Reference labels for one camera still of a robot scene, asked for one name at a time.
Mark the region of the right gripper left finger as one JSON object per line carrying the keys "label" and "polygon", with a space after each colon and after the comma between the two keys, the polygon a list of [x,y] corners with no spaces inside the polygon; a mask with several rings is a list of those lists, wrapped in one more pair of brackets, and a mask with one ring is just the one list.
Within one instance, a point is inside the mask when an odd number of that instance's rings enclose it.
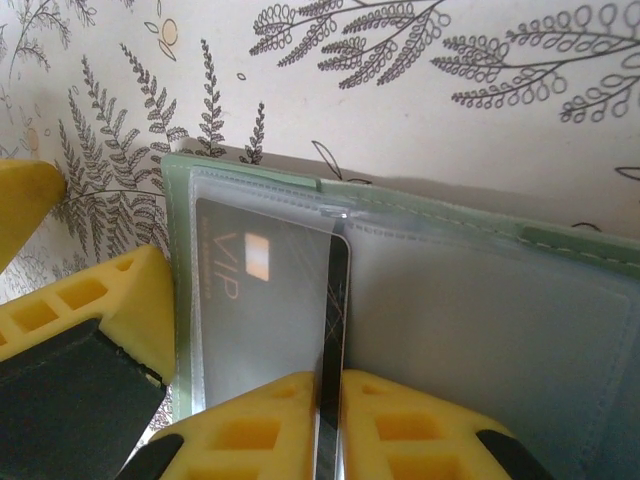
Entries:
{"label": "right gripper left finger", "polygon": [[315,376],[287,375],[157,432],[119,479],[312,479]]}

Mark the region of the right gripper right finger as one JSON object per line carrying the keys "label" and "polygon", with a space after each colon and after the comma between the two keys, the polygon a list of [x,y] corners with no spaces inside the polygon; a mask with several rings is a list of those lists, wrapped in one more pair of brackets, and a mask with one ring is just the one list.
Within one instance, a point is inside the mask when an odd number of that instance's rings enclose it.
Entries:
{"label": "right gripper right finger", "polygon": [[346,370],[347,479],[532,479],[534,457],[495,420],[373,374]]}

